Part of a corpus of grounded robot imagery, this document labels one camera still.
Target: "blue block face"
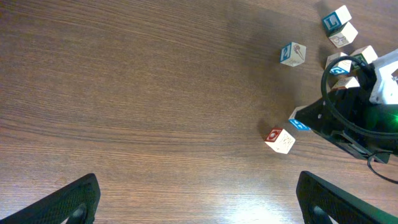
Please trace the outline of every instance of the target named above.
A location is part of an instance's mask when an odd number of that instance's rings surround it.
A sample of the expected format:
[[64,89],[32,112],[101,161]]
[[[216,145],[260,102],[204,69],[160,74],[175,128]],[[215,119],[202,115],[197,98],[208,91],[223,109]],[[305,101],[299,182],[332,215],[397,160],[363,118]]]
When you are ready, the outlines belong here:
[[309,131],[309,130],[311,130],[311,128],[307,127],[306,125],[304,125],[300,121],[297,121],[296,119],[290,119],[289,121],[293,124],[293,126],[295,126],[300,131]]
[[333,67],[331,68],[330,73],[334,75],[342,75],[342,74],[349,74],[349,71],[346,71],[340,67]]
[[331,32],[341,26],[341,22],[337,17],[336,12],[332,12],[322,20],[323,26],[328,32]]
[[286,45],[284,48],[282,48],[282,52],[280,53],[279,62],[283,62],[284,60],[289,59],[291,50],[292,50],[292,43],[290,43],[290,44]]

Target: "white robot part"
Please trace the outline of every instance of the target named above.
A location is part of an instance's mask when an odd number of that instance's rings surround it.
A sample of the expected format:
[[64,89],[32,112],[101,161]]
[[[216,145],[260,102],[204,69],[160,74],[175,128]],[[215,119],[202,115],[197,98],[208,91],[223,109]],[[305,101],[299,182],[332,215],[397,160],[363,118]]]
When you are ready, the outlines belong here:
[[374,104],[398,104],[398,84],[392,74],[398,69],[398,49],[373,61],[377,81],[371,93]]

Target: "brown wood tabletop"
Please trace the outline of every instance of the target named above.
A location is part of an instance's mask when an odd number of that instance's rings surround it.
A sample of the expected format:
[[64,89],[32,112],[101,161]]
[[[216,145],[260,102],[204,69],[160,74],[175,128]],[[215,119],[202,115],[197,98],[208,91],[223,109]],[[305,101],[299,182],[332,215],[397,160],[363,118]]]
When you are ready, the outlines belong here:
[[[93,172],[96,223],[303,223],[302,170],[398,216],[397,185],[287,121],[327,56],[397,48],[397,1],[0,4],[0,218]],[[359,35],[337,49],[321,18],[343,4]],[[307,46],[295,68],[290,41]],[[262,140],[274,126],[288,155]],[[374,166],[398,177],[397,157]]]

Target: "green block face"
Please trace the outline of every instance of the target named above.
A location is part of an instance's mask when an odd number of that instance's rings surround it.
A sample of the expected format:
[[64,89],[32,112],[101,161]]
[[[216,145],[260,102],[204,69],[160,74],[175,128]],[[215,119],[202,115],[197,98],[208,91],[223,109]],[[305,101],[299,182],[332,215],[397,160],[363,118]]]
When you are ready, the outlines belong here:
[[[354,57],[354,58],[357,58],[357,59],[360,59],[361,61],[367,63],[367,61],[365,60],[365,58],[363,57],[362,54],[357,54],[357,55],[354,55],[353,57]],[[359,65],[358,65],[357,63],[354,63],[354,62],[353,62],[353,67],[354,67],[354,69],[357,69],[357,68],[359,68]]]

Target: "wooden block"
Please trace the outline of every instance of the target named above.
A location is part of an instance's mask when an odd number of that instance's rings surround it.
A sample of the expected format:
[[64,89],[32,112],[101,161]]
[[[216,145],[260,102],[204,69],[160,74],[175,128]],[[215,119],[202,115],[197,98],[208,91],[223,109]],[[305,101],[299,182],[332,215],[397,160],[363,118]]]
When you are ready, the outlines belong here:
[[340,48],[352,43],[357,35],[358,31],[350,22],[347,22],[342,27],[335,30],[334,33],[330,34],[329,40],[337,48]]
[[347,77],[338,80],[331,90],[344,90],[352,87],[360,87],[359,82],[355,77]]
[[275,152],[287,154],[296,139],[282,128],[273,128],[268,134],[265,143]]
[[311,128],[307,127],[306,125],[304,125],[303,123],[301,123],[299,120],[296,120],[296,114],[299,110],[305,108],[307,106],[298,106],[293,110],[292,115],[290,115],[289,117],[289,122],[293,124],[293,126],[299,130],[299,131],[309,131],[311,130]]
[[291,42],[282,49],[280,53],[280,63],[291,67],[301,65],[305,61],[306,50],[306,46]]
[[[343,52],[339,52],[339,53],[335,53],[335,54],[329,56],[328,60],[326,61],[325,69],[330,64],[330,62],[332,62],[334,59],[340,58],[342,56],[347,56],[347,55],[344,54]],[[333,66],[333,68],[331,68],[331,70],[330,70],[330,73],[333,75],[349,74],[350,70],[351,70],[351,61],[344,60],[344,61],[340,61],[335,66]]]
[[349,13],[347,6],[341,6],[336,11],[327,15],[322,19],[323,26],[328,34],[331,34],[335,30],[339,29],[345,23],[351,19],[351,14]]
[[[376,52],[374,51],[372,46],[366,46],[354,51],[351,56],[358,58],[366,63],[372,63],[374,60],[378,58]],[[354,69],[359,68],[359,66],[353,62]]]

